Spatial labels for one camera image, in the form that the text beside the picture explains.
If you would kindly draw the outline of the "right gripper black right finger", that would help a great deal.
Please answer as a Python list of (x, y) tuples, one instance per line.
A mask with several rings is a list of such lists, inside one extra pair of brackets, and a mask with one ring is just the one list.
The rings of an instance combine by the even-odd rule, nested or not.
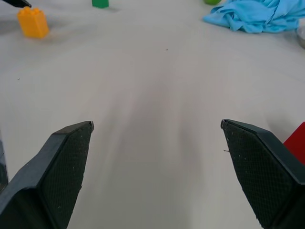
[(223, 119), (237, 179), (264, 229), (305, 227), (305, 166), (270, 131)]

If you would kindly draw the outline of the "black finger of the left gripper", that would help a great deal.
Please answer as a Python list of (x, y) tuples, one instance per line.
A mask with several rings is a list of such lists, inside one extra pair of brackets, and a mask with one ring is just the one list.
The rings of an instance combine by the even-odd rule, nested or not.
[(2, 1), (16, 8), (24, 8), (24, 7), (31, 8), (31, 4), (26, 0), (2, 0)]

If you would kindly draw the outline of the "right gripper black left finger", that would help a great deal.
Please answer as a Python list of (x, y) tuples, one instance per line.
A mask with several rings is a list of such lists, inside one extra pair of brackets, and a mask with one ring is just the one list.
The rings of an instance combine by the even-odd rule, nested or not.
[(50, 135), (0, 194), (2, 229), (65, 229), (84, 177), (93, 121)]

